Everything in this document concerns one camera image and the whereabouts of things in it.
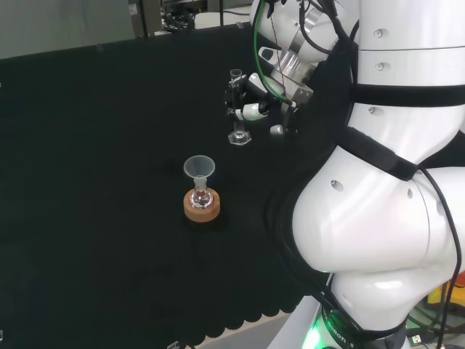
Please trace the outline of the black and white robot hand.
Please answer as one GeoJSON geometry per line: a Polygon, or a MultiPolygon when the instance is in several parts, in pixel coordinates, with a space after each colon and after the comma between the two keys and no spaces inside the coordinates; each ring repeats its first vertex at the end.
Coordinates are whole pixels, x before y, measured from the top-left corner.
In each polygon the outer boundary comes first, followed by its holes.
{"type": "Polygon", "coordinates": [[[290,131],[291,116],[299,112],[295,102],[287,105],[273,99],[256,73],[246,75],[240,69],[230,71],[230,81],[225,91],[225,115],[233,121],[233,131],[228,139],[233,145],[245,145],[251,141],[251,134],[245,128],[247,121],[258,121],[268,117],[274,105],[284,106],[283,122],[270,127],[270,134],[284,136],[290,131]]]}

